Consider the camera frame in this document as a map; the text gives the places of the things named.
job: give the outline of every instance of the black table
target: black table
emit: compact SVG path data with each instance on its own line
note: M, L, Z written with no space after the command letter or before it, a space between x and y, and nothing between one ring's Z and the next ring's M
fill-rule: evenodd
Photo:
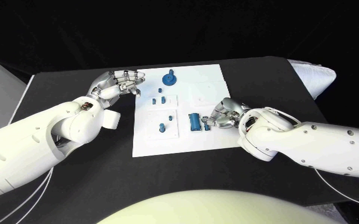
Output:
M220 65L235 100L252 108L273 107L301 121L325 122L289 63L275 57L38 73L12 121L82 96L105 71L204 64ZM255 192L299 205L346 200L314 170L282 154L271 162L240 148L132 158L134 95L125 95L109 109L122 115L116 130L102 129L96 139L54 167L49 188L24 223L96 223L132 203L191 189ZM343 193L359 197L357 178L321 174ZM43 177L0 196L0 216L23 202ZM8 218L11 222L28 207L25 204Z

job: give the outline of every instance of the white board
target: white board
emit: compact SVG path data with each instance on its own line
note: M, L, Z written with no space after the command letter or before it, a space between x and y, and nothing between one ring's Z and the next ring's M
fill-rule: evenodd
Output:
M162 84L162 76L173 69L177 82ZM141 69L145 82L138 85L141 97L135 98L132 156L142 157L178 152L237 147L236 128L210 127L190 131L188 114L209 116L216 104L229 96L220 67L214 65ZM160 123L165 131L158 131Z

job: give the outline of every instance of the white robotic arm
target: white robotic arm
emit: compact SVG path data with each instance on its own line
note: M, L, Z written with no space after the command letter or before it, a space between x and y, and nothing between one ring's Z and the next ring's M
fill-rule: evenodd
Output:
M64 102L0 129L0 194L34 180L83 144L100 127L115 129L119 113L105 110L119 95L139 96L144 73L105 72L87 95Z
M210 118L201 122L219 128L235 126L237 144L260 160L271 161L276 152L299 165L359 177L359 129L322 123L304 122L272 108L249 109L224 98Z

